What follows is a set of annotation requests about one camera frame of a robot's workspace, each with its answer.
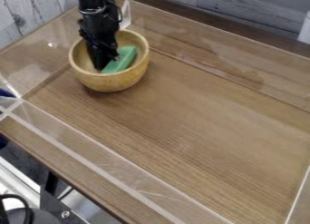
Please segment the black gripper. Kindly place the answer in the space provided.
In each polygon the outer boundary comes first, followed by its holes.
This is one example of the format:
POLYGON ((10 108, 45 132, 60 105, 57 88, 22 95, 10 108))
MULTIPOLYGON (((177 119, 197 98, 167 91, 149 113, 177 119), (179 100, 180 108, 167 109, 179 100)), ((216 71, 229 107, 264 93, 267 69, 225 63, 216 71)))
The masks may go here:
POLYGON ((102 70, 118 57, 116 33, 122 15, 116 4, 98 6, 80 5, 80 36, 85 40, 86 51, 96 69, 102 70))

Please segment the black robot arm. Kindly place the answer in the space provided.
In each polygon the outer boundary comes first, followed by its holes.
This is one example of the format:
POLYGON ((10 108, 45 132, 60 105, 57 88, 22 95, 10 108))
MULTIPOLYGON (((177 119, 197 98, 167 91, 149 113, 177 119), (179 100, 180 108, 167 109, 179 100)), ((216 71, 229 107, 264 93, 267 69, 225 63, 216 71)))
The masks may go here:
POLYGON ((114 0, 77 0, 78 34, 85 40, 93 67, 101 70, 117 54, 116 33, 122 15, 114 0))

